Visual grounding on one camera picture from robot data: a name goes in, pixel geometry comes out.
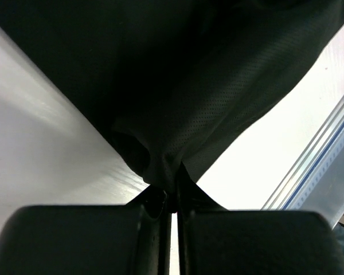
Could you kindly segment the black t-shirt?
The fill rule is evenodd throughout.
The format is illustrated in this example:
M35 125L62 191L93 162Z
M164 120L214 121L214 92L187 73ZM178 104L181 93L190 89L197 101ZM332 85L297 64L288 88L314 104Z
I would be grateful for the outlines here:
M344 1L0 1L0 28L143 180L197 180L344 25Z

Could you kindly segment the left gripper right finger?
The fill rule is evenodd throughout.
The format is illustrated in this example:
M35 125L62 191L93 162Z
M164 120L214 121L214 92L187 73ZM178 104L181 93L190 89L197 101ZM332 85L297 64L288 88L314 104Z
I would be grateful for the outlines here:
M318 213L227 210L180 166L176 178L181 274L344 274L344 256Z

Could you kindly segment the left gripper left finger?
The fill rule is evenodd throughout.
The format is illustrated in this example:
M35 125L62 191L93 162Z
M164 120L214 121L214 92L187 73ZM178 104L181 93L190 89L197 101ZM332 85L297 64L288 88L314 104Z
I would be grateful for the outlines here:
M0 274L167 274L168 195L125 205L26 206L0 233Z

